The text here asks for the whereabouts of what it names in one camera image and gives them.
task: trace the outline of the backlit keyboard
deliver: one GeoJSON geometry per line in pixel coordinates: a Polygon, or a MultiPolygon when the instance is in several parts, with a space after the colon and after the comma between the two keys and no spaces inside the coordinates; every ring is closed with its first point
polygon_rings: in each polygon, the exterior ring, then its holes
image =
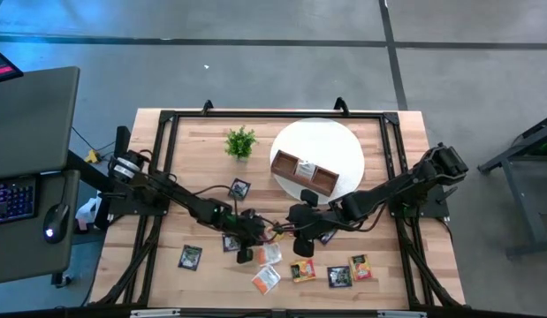
{"type": "Polygon", "coordinates": [[[35,178],[0,181],[0,223],[35,215],[35,178]]]}

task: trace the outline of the white circular board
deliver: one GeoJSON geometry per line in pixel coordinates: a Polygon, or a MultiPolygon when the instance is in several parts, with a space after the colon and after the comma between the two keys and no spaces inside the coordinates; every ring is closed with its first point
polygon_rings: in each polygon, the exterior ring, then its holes
{"type": "MultiPolygon", "coordinates": [[[[270,164],[278,150],[339,174],[330,198],[317,193],[318,204],[355,191],[363,178],[365,160],[360,141],[347,127],[330,119],[306,118],[288,125],[273,141],[270,164]]],[[[300,191],[306,187],[273,176],[287,193],[300,200],[300,191]]]]}

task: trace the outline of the concrete floor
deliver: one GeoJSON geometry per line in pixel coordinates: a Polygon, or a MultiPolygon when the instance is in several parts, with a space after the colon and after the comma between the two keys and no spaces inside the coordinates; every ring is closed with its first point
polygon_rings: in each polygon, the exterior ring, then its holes
{"type": "MultiPolygon", "coordinates": [[[[547,0],[387,4],[397,41],[547,42],[547,0]]],[[[5,0],[2,34],[385,40],[377,0],[5,0]]],[[[328,109],[343,96],[356,110],[398,109],[386,48],[0,42],[0,50],[24,71],[80,67],[74,126],[97,146],[117,125],[131,128],[140,107],[211,99],[220,108],[328,109]]],[[[506,259],[506,247],[526,242],[522,220],[501,171],[475,169],[547,117],[547,50],[397,51],[408,109],[423,112],[431,144],[455,146],[472,169],[449,199],[467,303],[547,315],[547,253],[506,259]]],[[[71,148],[87,152],[76,137],[71,148]]],[[[0,284],[0,294],[16,296],[0,298],[0,312],[80,304],[99,250],[73,250],[70,271],[82,279],[66,290],[44,278],[0,284]]]]}

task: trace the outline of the wooden tabletop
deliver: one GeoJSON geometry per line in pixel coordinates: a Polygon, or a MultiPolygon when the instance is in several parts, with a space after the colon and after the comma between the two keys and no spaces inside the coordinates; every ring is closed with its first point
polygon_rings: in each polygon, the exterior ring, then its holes
{"type": "MultiPolygon", "coordinates": [[[[130,149],[151,149],[156,136],[158,109],[138,110],[130,149]]],[[[409,165],[418,162],[429,148],[422,114],[399,112],[400,126],[409,165]]],[[[269,219],[284,221],[289,207],[297,203],[283,191],[270,174],[270,148],[277,134],[297,119],[291,118],[181,118],[171,172],[190,191],[212,185],[230,185],[234,178],[251,183],[239,210],[255,208],[269,219]],[[258,144],[247,163],[237,162],[224,152],[229,129],[245,125],[254,129],[258,144]]],[[[336,119],[360,140],[365,156],[365,171],[359,186],[370,189],[387,181],[379,124],[372,119],[336,119]]],[[[391,144],[393,134],[389,129],[391,144]]],[[[164,151],[160,156],[163,167],[164,151]]],[[[227,191],[211,190],[204,196],[229,202],[227,191]]],[[[124,216],[108,229],[100,264],[96,272],[91,301],[104,296],[128,266],[139,217],[124,216]]],[[[373,221],[373,217],[364,224],[373,221]]],[[[432,219],[421,220],[422,240],[427,263],[444,288],[464,302],[460,278],[448,232],[432,219]]],[[[384,213],[379,224],[367,233],[339,231],[326,245],[315,244],[313,261],[317,279],[294,283],[289,264],[302,259],[292,252],[292,238],[280,245],[283,260],[274,265],[281,282],[261,295],[251,283],[259,271],[255,261],[239,265],[236,253],[223,253],[221,233],[200,226],[186,210],[172,203],[163,220],[151,285],[151,307],[229,307],[229,308],[305,308],[305,309],[400,309],[407,308],[405,281],[399,256],[394,222],[384,213]],[[183,245],[202,248],[198,270],[178,268],[183,245]],[[367,254],[374,278],[354,282],[351,288],[330,289],[327,267],[346,265],[347,258],[367,254]]],[[[135,297],[141,290],[143,265],[136,282],[135,297]]],[[[414,280],[419,299],[422,288],[418,270],[414,280]]]]}

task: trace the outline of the green plant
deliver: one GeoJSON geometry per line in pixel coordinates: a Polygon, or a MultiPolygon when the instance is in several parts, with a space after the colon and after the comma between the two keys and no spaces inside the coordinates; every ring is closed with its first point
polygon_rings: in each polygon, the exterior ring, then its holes
{"type": "Polygon", "coordinates": [[[241,126],[237,132],[232,129],[228,132],[226,154],[234,155],[237,159],[248,158],[252,154],[252,145],[257,142],[255,132],[253,129],[245,132],[245,129],[245,126],[241,126]]]}

